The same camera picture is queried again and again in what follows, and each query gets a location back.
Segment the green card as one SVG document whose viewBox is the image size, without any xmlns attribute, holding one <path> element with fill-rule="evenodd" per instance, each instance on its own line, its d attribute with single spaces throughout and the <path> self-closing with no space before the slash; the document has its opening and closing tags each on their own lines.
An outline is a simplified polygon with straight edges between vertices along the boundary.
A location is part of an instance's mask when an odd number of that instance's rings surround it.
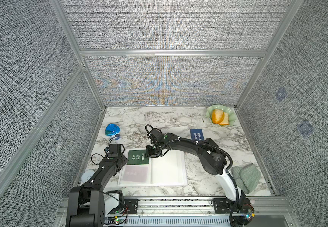
<svg viewBox="0 0 328 227">
<path fill-rule="evenodd" d="M 148 165 L 149 158 L 146 157 L 146 150 L 129 150 L 127 165 Z"/>
</svg>

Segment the white photo album book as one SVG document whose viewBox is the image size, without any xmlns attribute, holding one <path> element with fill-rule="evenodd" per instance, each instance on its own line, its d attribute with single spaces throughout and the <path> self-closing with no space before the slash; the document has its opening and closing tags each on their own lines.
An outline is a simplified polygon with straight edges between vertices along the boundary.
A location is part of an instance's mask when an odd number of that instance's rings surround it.
<svg viewBox="0 0 328 227">
<path fill-rule="evenodd" d="M 119 172 L 119 187 L 185 186 L 188 184 L 184 153 L 169 151 L 165 156 L 149 159 L 148 165 L 125 165 Z"/>
</svg>

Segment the blue card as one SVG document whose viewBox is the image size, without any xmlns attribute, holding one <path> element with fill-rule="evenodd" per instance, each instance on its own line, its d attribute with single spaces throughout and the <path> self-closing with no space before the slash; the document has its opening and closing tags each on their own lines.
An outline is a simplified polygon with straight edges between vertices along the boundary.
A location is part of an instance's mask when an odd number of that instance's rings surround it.
<svg viewBox="0 0 328 227">
<path fill-rule="evenodd" d="M 190 129 L 190 136 L 193 141 L 205 140 L 202 129 Z"/>
</svg>

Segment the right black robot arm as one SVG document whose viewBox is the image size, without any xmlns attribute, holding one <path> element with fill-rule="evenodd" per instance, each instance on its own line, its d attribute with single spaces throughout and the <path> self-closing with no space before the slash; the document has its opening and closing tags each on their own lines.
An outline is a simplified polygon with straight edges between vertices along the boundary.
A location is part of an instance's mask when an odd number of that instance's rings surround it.
<svg viewBox="0 0 328 227">
<path fill-rule="evenodd" d="M 233 165 L 231 156 L 223 149 L 219 148 L 214 141 L 193 141 L 179 137 L 172 133 L 158 134 L 149 133 L 148 139 L 151 145 L 146 148 L 146 157 L 149 159 L 163 157 L 163 150 L 178 150 L 192 154 L 199 158 L 203 169 L 216 176 L 225 196 L 232 202 L 238 202 L 240 199 L 240 190 L 230 174 L 229 170 Z"/>
</svg>

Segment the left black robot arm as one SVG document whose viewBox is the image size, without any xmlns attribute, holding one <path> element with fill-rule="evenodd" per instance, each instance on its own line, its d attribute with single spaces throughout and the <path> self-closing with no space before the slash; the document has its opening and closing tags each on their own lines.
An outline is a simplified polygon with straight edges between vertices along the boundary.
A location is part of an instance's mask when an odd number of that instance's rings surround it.
<svg viewBox="0 0 328 227">
<path fill-rule="evenodd" d="M 68 196 L 67 227 L 102 227 L 105 225 L 104 191 L 110 178 L 116 175 L 128 160 L 122 154 L 109 154 L 94 175 L 83 185 L 71 189 Z"/>
</svg>

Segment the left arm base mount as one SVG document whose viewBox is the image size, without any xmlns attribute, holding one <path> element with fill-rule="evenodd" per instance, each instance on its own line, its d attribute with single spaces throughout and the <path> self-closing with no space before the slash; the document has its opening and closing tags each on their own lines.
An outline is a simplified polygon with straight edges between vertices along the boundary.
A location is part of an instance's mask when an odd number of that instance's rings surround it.
<svg viewBox="0 0 328 227">
<path fill-rule="evenodd" d="M 110 215 L 137 214 L 138 199 L 125 197 L 122 191 L 108 191 L 104 195 L 105 212 Z"/>
</svg>

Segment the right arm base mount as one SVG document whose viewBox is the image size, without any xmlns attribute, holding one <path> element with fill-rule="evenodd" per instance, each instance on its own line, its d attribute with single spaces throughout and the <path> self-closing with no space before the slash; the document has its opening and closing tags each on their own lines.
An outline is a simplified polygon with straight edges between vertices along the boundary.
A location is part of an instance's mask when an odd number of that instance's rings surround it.
<svg viewBox="0 0 328 227">
<path fill-rule="evenodd" d="M 227 198 L 212 199 L 216 214 L 232 214 L 230 225 L 232 227 L 244 227 L 248 225 L 255 216 L 255 209 L 251 205 L 250 199 L 241 195 L 237 205 Z"/>
</svg>

